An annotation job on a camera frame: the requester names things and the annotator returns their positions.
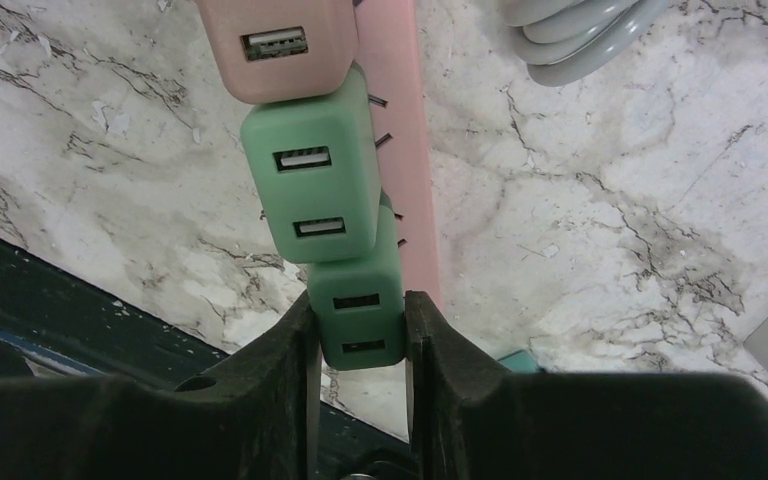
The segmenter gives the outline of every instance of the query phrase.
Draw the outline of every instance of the round black hole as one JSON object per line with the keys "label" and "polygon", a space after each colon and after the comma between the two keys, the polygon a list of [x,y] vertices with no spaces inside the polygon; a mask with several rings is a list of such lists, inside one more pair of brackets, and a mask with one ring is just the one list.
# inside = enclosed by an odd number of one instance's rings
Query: round black hole
{"label": "round black hole", "polygon": [[216,379],[213,377],[193,377],[186,382],[182,383],[175,389],[176,392],[195,392],[197,390],[204,390],[216,385]]}

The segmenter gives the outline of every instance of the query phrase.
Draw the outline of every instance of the gray cable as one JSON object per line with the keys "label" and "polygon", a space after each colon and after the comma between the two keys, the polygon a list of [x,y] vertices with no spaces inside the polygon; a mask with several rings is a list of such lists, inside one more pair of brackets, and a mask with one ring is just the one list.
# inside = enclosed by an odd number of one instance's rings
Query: gray cable
{"label": "gray cable", "polygon": [[532,80],[557,87],[611,61],[645,33],[669,0],[507,0],[502,15],[522,27],[515,51]]}

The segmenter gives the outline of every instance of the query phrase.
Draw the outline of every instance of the green usb charger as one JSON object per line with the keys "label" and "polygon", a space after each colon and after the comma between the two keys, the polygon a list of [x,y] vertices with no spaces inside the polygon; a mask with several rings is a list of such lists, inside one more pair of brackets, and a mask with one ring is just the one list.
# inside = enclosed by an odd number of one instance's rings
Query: green usb charger
{"label": "green usb charger", "polygon": [[281,256],[329,262],[372,250],[381,178],[357,67],[330,95],[254,107],[240,137]]}
{"label": "green usb charger", "polygon": [[405,356],[405,300],[396,219],[379,207],[368,255],[308,267],[307,290],[325,361],[337,370],[385,367]]}

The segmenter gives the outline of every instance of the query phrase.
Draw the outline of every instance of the usb port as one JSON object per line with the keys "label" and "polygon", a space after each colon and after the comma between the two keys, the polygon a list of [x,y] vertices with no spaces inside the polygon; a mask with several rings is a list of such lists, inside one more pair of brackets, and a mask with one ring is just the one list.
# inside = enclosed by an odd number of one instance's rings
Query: usb port
{"label": "usb port", "polygon": [[368,352],[370,350],[384,350],[384,340],[375,340],[374,342],[344,343],[343,353]]}
{"label": "usb port", "polygon": [[346,233],[346,223],[343,221],[343,217],[293,222],[293,227],[296,229],[296,236],[300,238]]}
{"label": "usb port", "polygon": [[275,159],[275,165],[279,172],[331,165],[331,154],[328,152],[328,147],[275,152],[272,154],[272,158]]}
{"label": "usb port", "polygon": [[250,62],[307,53],[307,37],[302,27],[243,35],[243,48]]}
{"label": "usb port", "polygon": [[374,307],[381,305],[381,297],[374,293],[372,295],[363,295],[360,297],[335,298],[334,310],[343,310],[346,308]]}

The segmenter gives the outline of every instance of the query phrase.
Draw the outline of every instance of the green object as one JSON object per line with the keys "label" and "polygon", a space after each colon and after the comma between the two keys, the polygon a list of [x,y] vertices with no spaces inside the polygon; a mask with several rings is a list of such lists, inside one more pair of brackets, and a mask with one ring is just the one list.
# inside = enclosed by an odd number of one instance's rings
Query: green object
{"label": "green object", "polygon": [[329,262],[372,250],[381,178],[359,70],[330,95],[254,107],[240,137],[281,256]]}
{"label": "green object", "polygon": [[510,355],[499,359],[499,363],[508,370],[516,373],[537,373],[540,371],[540,365],[525,350],[518,350]]}
{"label": "green object", "polygon": [[378,213],[369,255],[308,267],[307,290],[325,361],[337,370],[385,367],[405,356],[405,300],[396,219]]}

